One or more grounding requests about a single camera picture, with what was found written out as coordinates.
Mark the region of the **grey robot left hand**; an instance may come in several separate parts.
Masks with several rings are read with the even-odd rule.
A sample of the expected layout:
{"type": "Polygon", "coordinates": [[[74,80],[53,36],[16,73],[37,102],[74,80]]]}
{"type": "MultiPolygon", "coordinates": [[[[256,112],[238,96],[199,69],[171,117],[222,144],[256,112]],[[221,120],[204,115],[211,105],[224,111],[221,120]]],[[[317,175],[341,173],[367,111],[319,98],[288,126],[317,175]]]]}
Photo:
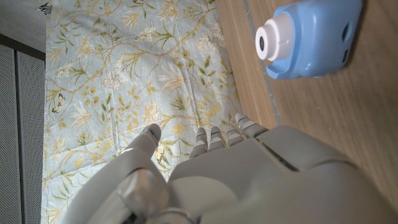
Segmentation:
{"type": "Polygon", "coordinates": [[[152,162],[157,124],[100,169],[65,223],[396,223],[397,212],[337,149],[297,129],[267,129],[244,114],[223,138],[199,128],[168,179],[152,162]]]}

